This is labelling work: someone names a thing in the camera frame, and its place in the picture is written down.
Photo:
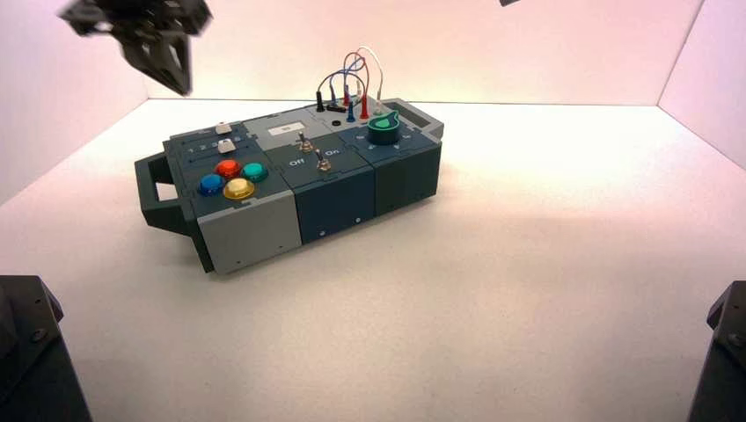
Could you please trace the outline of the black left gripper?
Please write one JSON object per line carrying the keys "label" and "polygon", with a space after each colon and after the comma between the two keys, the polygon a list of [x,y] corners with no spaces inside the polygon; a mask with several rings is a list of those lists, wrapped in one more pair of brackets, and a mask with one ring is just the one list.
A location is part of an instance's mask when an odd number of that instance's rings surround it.
{"label": "black left gripper", "polygon": [[58,17],[79,36],[156,40],[122,45],[125,60],[180,96],[192,90],[188,36],[198,36],[213,15],[204,1],[72,1]]}

